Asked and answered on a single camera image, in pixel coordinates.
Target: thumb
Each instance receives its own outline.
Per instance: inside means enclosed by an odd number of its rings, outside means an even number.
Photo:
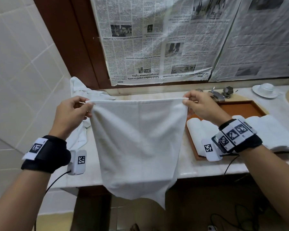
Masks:
[[[82,114],[85,115],[87,112],[91,112],[93,108],[93,104],[88,102],[85,103],[84,105],[82,105],[80,108],[78,108],[77,110]]]
[[[182,101],[182,103],[183,103],[184,105],[186,105],[187,107],[193,109],[194,111],[198,110],[198,108],[199,108],[199,107],[198,107],[199,104],[196,104],[194,101],[191,101],[191,100],[185,99],[185,100]]]

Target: marble countertop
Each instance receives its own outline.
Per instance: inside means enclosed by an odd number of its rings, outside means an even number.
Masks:
[[[285,92],[289,90],[288,86],[277,86],[276,89],[280,95],[275,99],[262,98],[251,91],[251,88],[234,89],[235,93],[254,100],[256,103],[265,108],[272,116],[274,116],[287,130],[289,130],[289,103],[285,99]],[[152,94],[135,94],[116,96],[117,100],[147,100],[147,99],[163,99],[182,97],[186,92],[167,92]],[[91,128],[87,130],[88,142],[81,147],[87,151],[86,172],[82,175],[64,175],[60,178],[52,188],[66,187],[82,187],[102,185],[99,157],[97,154],[96,144]],[[281,154],[280,157],[289,164],[289,154]],[[223,160],[217,162],[197,161],[193,155],[192,148],[184,132],[179,160],[178,160],[178,178],[204,177],[224,174],[228,164],[233,157],[224,157]],[[56,170],[50,179],[49,185],[66,172],[67,166]],[[245,164],[240,157],[236,159],[227,170],[227,174],[237,174],[248,172]]]

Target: white saucer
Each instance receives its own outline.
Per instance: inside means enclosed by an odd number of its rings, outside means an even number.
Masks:
[[[276,91],[273,91],[273,94],[272,95],[262,95],[258,92],[258,88],[260,87],[260,85],[255,85],[253,86],[251,89],[254,93],[256,93],[257,95],[259,96],[262,96],[262,97],[265,97],[265,98],[270,98],[270,99],[273,99],[273,98],[276,98],[278,96],[278,94],[276,93]]]

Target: person's left hand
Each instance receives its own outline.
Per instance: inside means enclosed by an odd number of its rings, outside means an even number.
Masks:
[[[82,120],[92,117],[91,109],[93,104],[83,104],[88,100],[85,97],[75,96],[62,101],[57,106],[54,124],[49,135],[66,140],[71,132],[80,125]]]

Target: wrist strap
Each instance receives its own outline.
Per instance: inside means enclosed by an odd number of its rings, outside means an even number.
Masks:
[[[53,173],[70,162],[71,154],[66,149],[66,141],[46,135],[38,138],[22,159],[21,169]]]
[[[212,137],[215,145],[224,153],[239,153],[247,148],[255,148],[262,144],[256,131],[246,122],[231,119],[219,127],[220,132]]]

